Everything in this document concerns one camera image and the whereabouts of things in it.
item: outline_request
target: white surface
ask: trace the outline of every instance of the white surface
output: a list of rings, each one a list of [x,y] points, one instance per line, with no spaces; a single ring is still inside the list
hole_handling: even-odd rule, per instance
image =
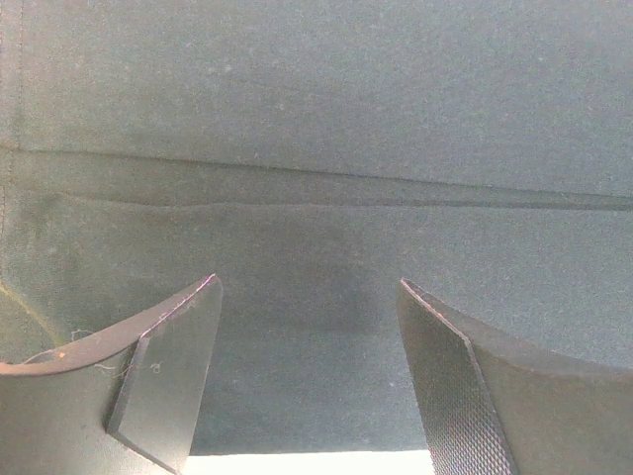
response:
[[[433,475],[428,450],[189,457],[184,475],[224,473]]]

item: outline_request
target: yellow thread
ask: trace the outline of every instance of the yellow thread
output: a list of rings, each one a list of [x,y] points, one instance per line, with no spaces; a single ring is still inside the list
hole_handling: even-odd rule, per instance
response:
[[[22,307],[22,309],[27,313],[27,315],[33,318],[33,320],[35,320],[40,325],[40,327],[42,327],[42,329],[46,332],[46,334],[52,340],[52,344],[54,344],[55,347],[63,346],[66,344],[65,339],[61,336],[62,333],[58,331],[46,317],[43,317],[34,309],[29,307],[29,304],[27,304],[22,299],[22,297],[17,295],[15,292],[7,289],[2,283],[0,283],[0,292],[2,292],[5,296],[7,296],[13,302],[18,304],[20,307]]]

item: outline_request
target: yellow line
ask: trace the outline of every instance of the yellow line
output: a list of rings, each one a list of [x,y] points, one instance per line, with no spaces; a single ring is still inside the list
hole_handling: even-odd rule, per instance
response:
[[[27,302],[24,301],[22,297],[20,297],[15,292],[7,289],[4,284],[0,283],[0,292],[2,292],[5,296],[11,299],[13,302],[18,304],[22,309],[38,324],[40,327],[46,332],[46,334],[52,340],[52,343],[55,347],[63,346],[67,343],[66,339],[62,336],[62,332],[55,328],[55,326],[50,322],[49,319],[40,315],[37,311],[32,309]]]

